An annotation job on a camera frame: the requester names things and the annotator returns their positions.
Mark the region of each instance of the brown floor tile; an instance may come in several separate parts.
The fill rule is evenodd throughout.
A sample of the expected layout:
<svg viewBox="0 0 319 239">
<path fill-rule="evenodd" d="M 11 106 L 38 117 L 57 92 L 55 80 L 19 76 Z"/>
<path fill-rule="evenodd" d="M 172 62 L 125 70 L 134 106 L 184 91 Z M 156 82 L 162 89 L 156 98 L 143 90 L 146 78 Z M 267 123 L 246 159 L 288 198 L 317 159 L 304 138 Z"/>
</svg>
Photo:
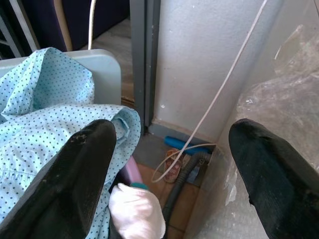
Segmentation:
<svg viewBox="0 0 319 239">
<path fill-rule="evenodd" d="M 168 198 L 170 191 L 173 188 L 173 184 L 166 183 L 159 203 L 161 207 L 165 205 L 165 202 Z M 196 198 L 198 195 L 199 188 L 192 184 L 186 183 L 178 197 L 178 200 L 175 204 L 175 208 L 170 218 L 169 225 L 185 231 L 187 227 L 188 220 L 191 216 Z"/>
<path fill-rule="evenodd" d="M 138 164 L 138 168 L 141 173 L 144 184 L 146 184 L 149 187 L 149 190 L 152 193 L 154 193 L 158 199 L 160 199 L 163 189 L 165 187 L 165 182 L 161 180 L 158 183 L 152 183 L 152 176 L 153 176 L 154 170 L 141 164 Z"/>
<path fill-rule="evenodd" d="M 184 233 L 173 227 L 168 227 L 167 239 L 183 239 Z"/>
</svg>

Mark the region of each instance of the gloved hand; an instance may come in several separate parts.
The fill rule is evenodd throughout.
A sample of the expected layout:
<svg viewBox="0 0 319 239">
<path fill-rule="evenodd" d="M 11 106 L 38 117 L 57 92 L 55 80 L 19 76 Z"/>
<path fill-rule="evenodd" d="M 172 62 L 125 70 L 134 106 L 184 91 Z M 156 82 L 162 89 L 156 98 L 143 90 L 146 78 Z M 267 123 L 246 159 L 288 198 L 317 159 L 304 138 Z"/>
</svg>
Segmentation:
<svg viewBox="0 0 319 239">
<path fill-rule="evenodd" d="M 112 190 L 109 209 L 123 239 L 163 238 L 165 221 L 153 193 L 119 183 Z"/>
</svg>

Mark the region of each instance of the white cable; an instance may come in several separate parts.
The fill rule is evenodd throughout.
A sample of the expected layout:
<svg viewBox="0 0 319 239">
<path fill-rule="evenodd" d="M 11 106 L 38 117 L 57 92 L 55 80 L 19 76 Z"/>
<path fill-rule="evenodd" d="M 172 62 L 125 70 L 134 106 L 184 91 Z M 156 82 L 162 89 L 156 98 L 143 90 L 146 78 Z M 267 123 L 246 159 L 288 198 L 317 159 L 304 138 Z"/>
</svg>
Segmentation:
<svg viewBox="0 0 319 239">
<path fill-rule="evenodd" d="M 203 144 L 198 144 L 198 145 L 194 145 L 194 146 L 191 146 L 191 147 L 187 147 L 185 150 L 189 150 L 189 149 L 197 148 L 197 147 L 203 147 L 203 146 L 216 146 L 216 144 L 215 144 L 215 143 L 203 143 Z M 165 163 L 169 158 L 171 158 L 171 157 L 174 156 L 175 154 L 178 154 L 179 152 L 181 152 L 181 150 L 176 151 L 175 153 L 173 153 L 173 154 L 171 154 L 170 156 L 166 157 L 166 158 L 159 164 L 159 166 L 155 169 L 155 172 L 153 173 L 152 183 L 156 183 L 156 182 L 158 182 L 158 181 L 160 180 L 160 179 L 154 180 L 154 176 L 155 176 L 156 172 L 159 170 L 159 168 L 163 165 L 163 163 Z"/>
<path fill-rule="evenodd" d="M 94 9 L 95 9 L 96 0 L 91 1 L 90 7 L 90 19 L 89 19 L 89 43 L 88 50 L 92 49 L 92 41 L 93 41 L 93 22 L 94 22 Z"/>
<path fill-rule="evenodd" d="M 210 103 L 210 105 L 209 105 L 207 111 L 205 112 L 205 114 L 203 115 L 203 117 L 201 118 L 201 120 L 199 121 L 199 123 L 198 123 L 198 125 L 196 126 L 196 128 L 194 129 L 193 133 L 190 135 L 189 139 L 187 140 L 187 142 L 185 143 L 184 147 L 181 149 L 181 151 L 179 152 L 177 158 L 174 160 L 174 162 L 171 164 L 171 166 L 163 173 L 163 175 L 162 175 L 161 177 L 159 177 L 157 180 L 152 180 L 152 182 L 156 183 L 156 182 L 158 182 L 159 180 L 161 180 L 165 175 L 167 175 L 167 173 L 168 173 L 168 172 L 174 167 L 174 165 L 177 163 L 177 161 L 179 160 L 180 156 L 183 154 L 183 152 L 185 151 L 186 147 L 189 145 L 190 141 L 193 139 L 193 137 L 194 137 L 194 135 L 196 134 L 198 128 L 201 126 L 201 124 L 202 124 L 203 121 L 205 120 L 206 116 L 207 116 L 208 113 L 210 112 L 211 108 L 214 106 L 214 104 L 215 104 L 216 100 L 218 99 L 218 97 L 219 97 L 221 91 L 224 89 L 224 87 L 225 87 L 226 83 L 228 82 L 228 80 L 229 80 L 231 74 L 233 73 L 234 68 L 235 68 L 235 66 L 236 66 L 237 63 L 238 63 L 238 60 L 239 60 L 240 56 L 242 55 L 242 53 L 243 53 L 243 51 L 244 51 L 244 49 L 245 49 L 245 47 L 246 47 L 246 45 L 247 45 L 247 43 L 248 43 L 248 40 L 249 40 L 249 38 L 250 38 L 250 36 L 251 36 L 253 30 L 255 29 L 255 26 L 257 25 L 257 22 L 258 22 L 258 20 L 259 20 L 259 18 L 260 18 L 260 16 L 261 16 L 261 14 L 262 14 L 262 12 L 263 12 L 263 10 L 264 10 L 264 8 L 265 8 L 267 2 L 268 2 L 268 0 L 264 0 L 264 2 L 262 3 L 262 5 L 260 6 L 260 9 L 259 9 L 259 11 L 258 11 L 258 13 L 257 13 L 257 15 L 256 15 L 256 18 L 255 18 L 253 24 L 251 25 L 251 28 L 250 28 L 250 30 L 249 30 L 249 32 L 248 32 L 248 34 L 247 34 L 247 36 L 246 36 L 246 38 L 245 38 L 243 44 L 242 44 L 242 46 L 241 46 L 241 48 L 240 48 L 240 50 L 239 50 L 239 52 L 238 52 L 238 54 L 237 54 L 237 56 L 236 56 L 236 58 L 235 58 L 235 60 L 234 60 L 234 63 L 233 63 L 233 65 L 231 66 L 231 68 L 230 68 L 230 70 L 229 70 L 229 72 L 228 72 L 228 74 L 227 74 L 227 76 L 226 76 L 226 78 L 225 78 L 223 84 L 222 84 L 221 87 L 219 88 L 219 90 L 218 90 L 217 94 L 215 95 L 213 101 Z"/>
</svg>

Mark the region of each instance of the light blue cloth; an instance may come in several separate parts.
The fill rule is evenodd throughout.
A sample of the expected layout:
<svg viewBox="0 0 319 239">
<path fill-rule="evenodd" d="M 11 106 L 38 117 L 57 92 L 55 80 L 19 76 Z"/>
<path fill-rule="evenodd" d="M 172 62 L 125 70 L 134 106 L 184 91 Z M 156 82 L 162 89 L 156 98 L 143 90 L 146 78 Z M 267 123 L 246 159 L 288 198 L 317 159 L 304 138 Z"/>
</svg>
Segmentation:
<svg viewBox="0 0 319 239">
<path fill-rule="evenodd" d="M 108 238 L 108 190 L 139 141 L 136 111 L 91 104 L 91 72 L 54 48 L 30 55 L 0 79 L 0 89 L 0 222 L 72 134 L 107 119 L 117 144 L 87 239 Z"/>
</svg>

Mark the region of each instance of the cloth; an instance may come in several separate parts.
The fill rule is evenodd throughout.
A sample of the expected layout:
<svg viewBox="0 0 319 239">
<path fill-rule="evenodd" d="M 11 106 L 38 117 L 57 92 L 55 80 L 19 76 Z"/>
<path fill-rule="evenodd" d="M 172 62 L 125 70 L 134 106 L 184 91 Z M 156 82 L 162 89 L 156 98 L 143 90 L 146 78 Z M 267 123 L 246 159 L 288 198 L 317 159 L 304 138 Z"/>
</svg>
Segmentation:
<svg viewBox="0 0 319 239">
<path fill-rule="evenodd" d="M 110 120 L 117 143 L 87 239 L 108 237 L 109 192 L 140 136 L 136 111 L 94 105 L 92 73 L 62 52 L 34 52 L 0 79 L 0 222 L 68 138 L 93 120 Z"/>
<path fill-rule="evenodd" d="M 123 239 L 161 239 L 165 220 L 157 197 L 141 188 L 119 183 L 109 202 L 114 226 Z"/>
</svg>

